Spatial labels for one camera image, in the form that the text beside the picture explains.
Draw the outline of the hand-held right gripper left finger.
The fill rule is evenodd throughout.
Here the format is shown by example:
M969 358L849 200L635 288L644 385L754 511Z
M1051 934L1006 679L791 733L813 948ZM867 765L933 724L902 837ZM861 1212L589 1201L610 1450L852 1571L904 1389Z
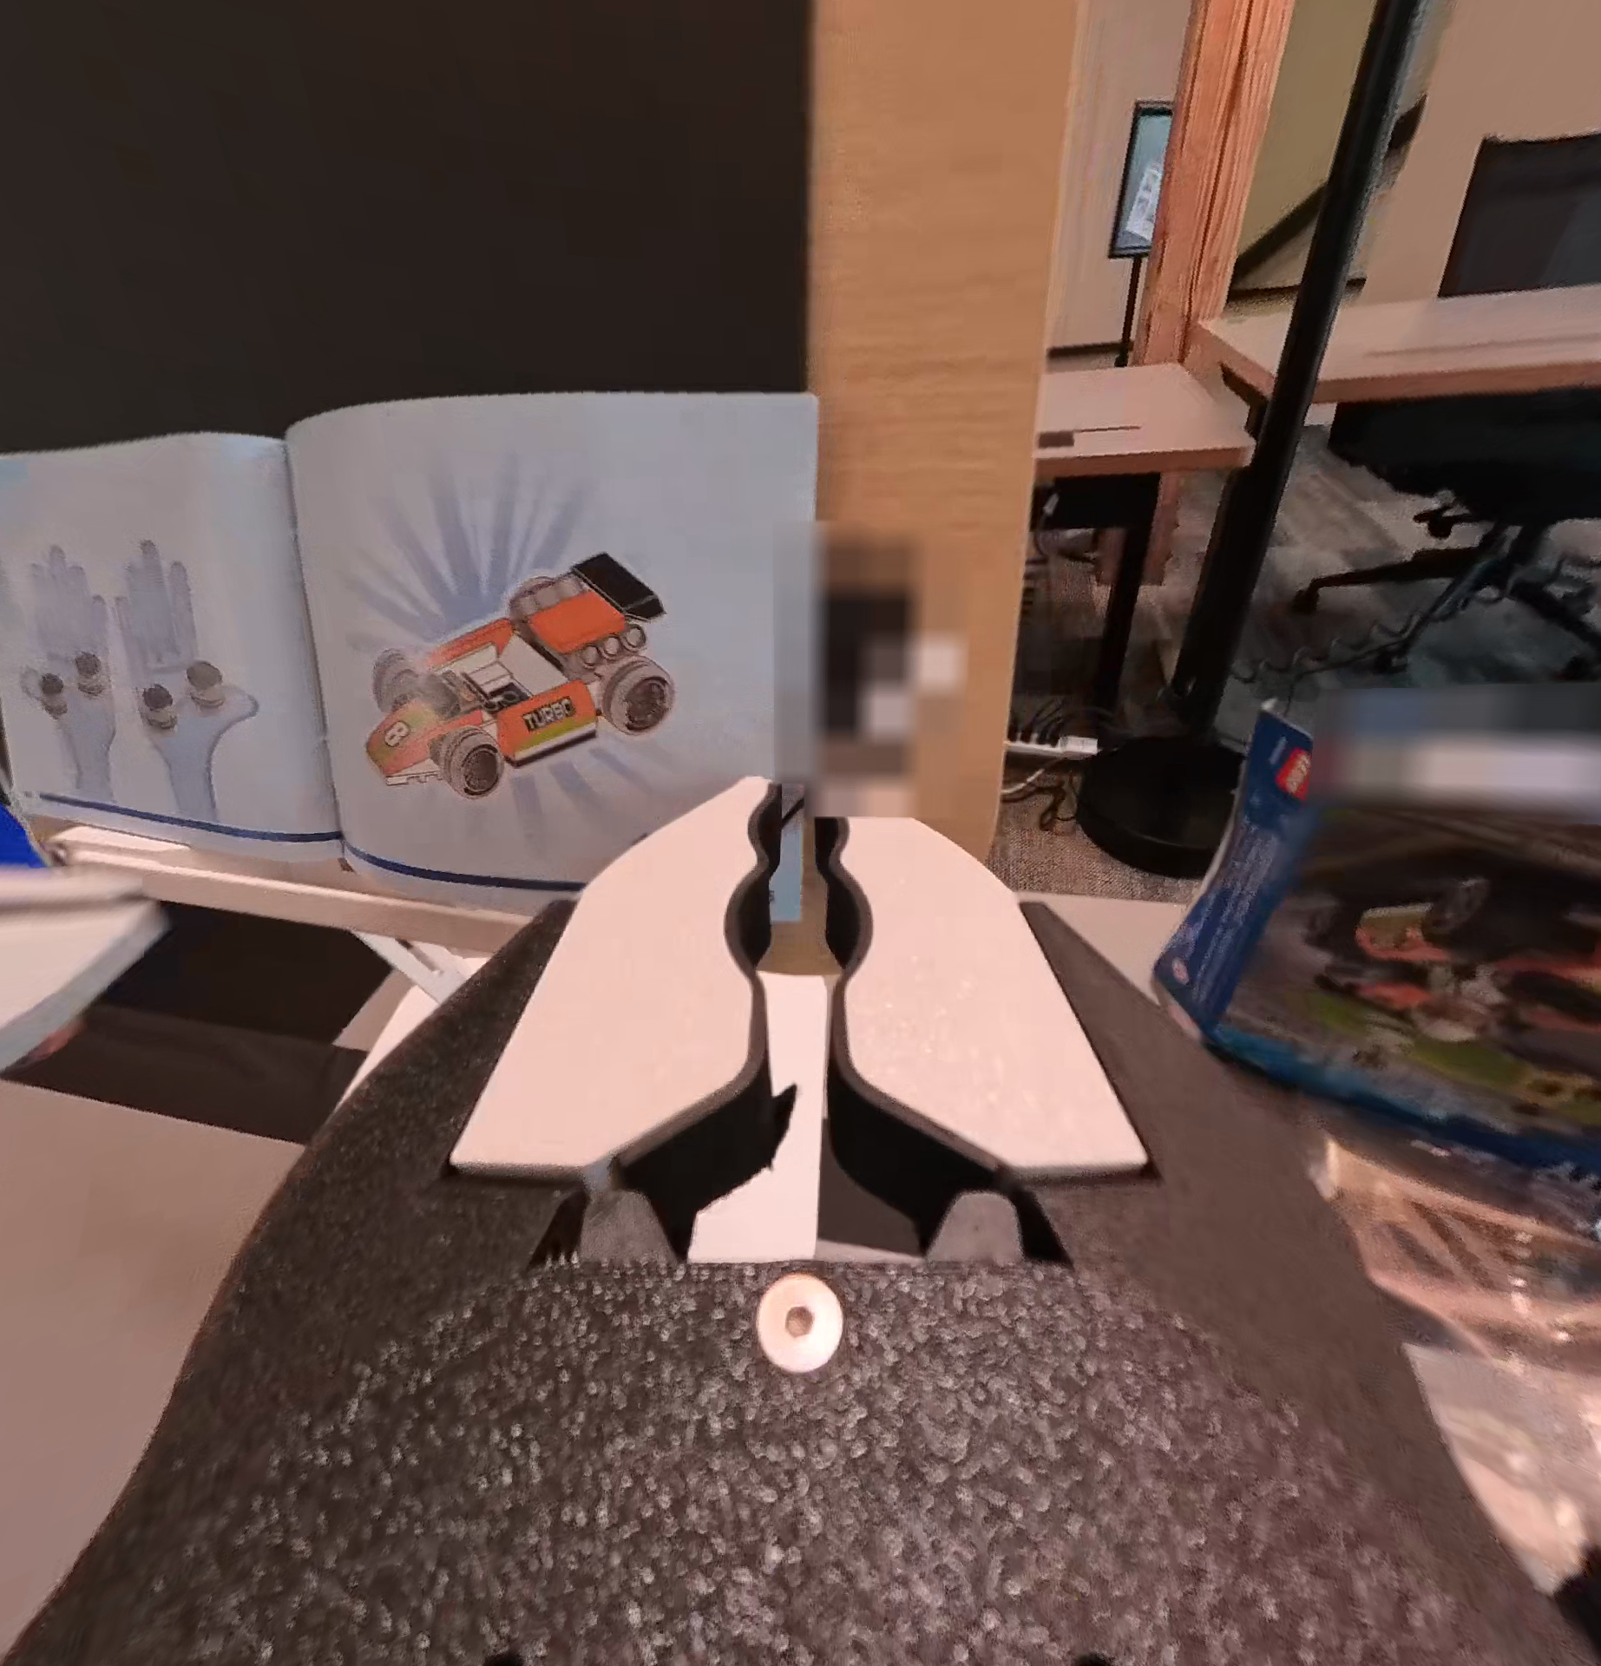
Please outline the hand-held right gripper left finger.
M720 1199L772 1165L770 866L782 790L734 780L573 905L461 1135L456 1172Z

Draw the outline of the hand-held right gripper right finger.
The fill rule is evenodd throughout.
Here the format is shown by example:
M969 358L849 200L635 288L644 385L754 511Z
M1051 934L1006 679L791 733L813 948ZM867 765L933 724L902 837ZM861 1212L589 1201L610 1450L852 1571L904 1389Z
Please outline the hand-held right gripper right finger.
M842 966L829 1135L883 1199L1014 1194L1148 1169L1139 1135L1015 894L922 821L824 817Z

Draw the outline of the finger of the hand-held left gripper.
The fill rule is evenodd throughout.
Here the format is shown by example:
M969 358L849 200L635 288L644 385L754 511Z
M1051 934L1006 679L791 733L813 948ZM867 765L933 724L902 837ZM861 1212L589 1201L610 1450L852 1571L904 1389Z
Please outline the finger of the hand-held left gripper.
M0 873L0 1072L72 1025L166 932L114 873Z

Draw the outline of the blue lego set box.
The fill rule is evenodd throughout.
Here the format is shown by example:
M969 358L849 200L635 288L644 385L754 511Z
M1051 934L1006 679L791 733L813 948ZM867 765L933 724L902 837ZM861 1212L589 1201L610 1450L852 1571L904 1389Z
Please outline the blue lego set box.
M1263 710L1153 970L1290 1090L1601 1181L1601 683Z

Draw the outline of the lego instruction booklet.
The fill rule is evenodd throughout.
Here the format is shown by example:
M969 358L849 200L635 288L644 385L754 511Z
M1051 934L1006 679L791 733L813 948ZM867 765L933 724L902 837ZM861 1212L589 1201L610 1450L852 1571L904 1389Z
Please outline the lego instruction booklet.
M548 392L0 453L13 807L526 909L777 782L809 394Z

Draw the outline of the white booklet stand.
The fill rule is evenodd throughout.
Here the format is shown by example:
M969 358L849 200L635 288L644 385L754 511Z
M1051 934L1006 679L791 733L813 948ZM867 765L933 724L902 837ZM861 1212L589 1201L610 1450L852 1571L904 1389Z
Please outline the white booklet stand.
M698 1219L698 1262L822 1251L829 986L795 946L811 848L800 808L784 816L772 920L788 946L764 982L773 1085L795 1090L790 1133L772 1167ZM521 929L510 912L368 891L338 862L212 857L83 826L58 830L53 850L128 878L166 907L167 930L54 1040L0 1061L0 1077L297 1146Z

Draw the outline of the black pole stand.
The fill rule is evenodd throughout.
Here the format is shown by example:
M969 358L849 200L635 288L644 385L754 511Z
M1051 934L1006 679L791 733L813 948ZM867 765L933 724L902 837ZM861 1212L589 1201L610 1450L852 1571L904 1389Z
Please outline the black pole stand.
M1223 493L1168 685L1175 726L1112 744L1082 773L1082 830L1153 875L1202 877L1229 823L1243 760L1218 742L1214 724L1428 10L1424 1L1383 1L1372 14L1274 385L1252 412L1254 453Z

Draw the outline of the clear plastic bag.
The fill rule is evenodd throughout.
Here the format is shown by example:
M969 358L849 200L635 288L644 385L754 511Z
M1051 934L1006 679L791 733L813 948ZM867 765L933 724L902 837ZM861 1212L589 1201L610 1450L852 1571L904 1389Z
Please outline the clear plastic bag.
M1401 1321L1456 1468L1544 1592L1601 1551L1601 1244L1433 1147L1309 1137L1311 1176Z

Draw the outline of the small wooden desk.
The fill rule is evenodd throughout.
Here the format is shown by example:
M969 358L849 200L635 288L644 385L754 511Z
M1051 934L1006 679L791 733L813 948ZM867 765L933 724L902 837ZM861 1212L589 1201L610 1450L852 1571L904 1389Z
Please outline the small wooden desk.
M1057 367L1044 374L1032 534L1123 532L1084 695L1098 719L1110 719L1119 704L1164 480L1198 471L1234 473L1250 462L1254 444L1243 419L1179 364Z

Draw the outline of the wooden pillar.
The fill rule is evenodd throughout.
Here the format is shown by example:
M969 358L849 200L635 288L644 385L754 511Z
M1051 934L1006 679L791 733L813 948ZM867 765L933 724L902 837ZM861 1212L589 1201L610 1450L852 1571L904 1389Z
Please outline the wooden pillar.
M965 690L915 812L998 830L1064 147L1087 3L815 3L818 509L910 547Z

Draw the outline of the black office chair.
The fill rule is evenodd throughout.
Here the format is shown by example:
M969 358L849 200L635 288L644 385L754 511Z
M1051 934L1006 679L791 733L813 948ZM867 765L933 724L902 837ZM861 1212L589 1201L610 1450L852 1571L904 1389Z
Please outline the black office chair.
M1601 283L1601 134L1489 138L1478 150L1440 297L1555 294ZM1326 590L1437 582L1437 597L1396 629L1331 647L1318 672L1396 674L1419 640L1480 602L1519 604L1580 645L1559 677L1601 679L1596 584L1559 584L1544 561L1564 521L1601 520L1601 387L1388 400L1336 410L1331 452L1394 489L1431 496L1419 521L1444 539L1485 530L1469 548L1415 552L1361 572L1311 579L1292 599L1309 615Z

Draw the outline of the small wall monitor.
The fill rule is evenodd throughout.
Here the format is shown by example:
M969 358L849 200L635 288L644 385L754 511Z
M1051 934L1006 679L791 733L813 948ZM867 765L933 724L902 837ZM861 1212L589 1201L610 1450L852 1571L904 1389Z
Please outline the small wall monitor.
M1109 235L1107 254L1112 260L1137 261L1148 258L1152 251L1171 127L1171 102L1141 100L1136 104Z

